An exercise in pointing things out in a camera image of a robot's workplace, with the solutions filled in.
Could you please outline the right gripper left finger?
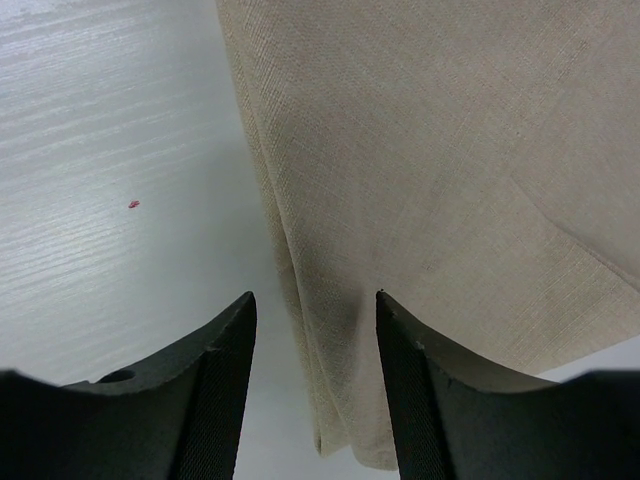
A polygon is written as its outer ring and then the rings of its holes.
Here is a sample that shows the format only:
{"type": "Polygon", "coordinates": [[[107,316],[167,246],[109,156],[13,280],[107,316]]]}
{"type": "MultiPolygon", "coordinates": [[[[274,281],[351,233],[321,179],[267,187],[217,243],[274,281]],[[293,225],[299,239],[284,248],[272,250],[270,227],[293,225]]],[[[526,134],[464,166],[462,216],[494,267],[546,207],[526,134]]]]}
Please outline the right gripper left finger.
{"type": "Polygon", "coordinates": [[[1,373],[4,479],[230,479],[254,354],[255,297],[96,382],[1,373]]]}

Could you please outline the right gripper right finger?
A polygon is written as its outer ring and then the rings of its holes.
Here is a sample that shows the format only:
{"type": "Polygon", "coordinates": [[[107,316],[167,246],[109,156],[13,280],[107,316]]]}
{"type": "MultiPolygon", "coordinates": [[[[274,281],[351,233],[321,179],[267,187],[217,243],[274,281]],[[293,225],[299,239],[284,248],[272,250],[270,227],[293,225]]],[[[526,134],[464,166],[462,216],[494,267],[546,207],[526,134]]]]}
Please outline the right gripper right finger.
{"type": "Polygon", "coordinates": [[[555,383],[488,360],[385,292],[376,333],[404,479],[635,479],[639,375],[555,383]]]}

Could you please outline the beige cloth napkin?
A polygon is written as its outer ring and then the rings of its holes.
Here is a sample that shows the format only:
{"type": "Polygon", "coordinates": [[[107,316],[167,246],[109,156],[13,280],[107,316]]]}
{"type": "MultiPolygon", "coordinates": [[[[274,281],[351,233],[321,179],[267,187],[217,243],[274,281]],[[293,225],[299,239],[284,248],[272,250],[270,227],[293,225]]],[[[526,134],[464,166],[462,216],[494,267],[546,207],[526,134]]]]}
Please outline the beige cloth napkin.
{"type": "Polygon", "coordinates": [[[639,333],[635,1],[221,1],[327,457],[397,466],[388,291],[540,373],[639,333]]]}

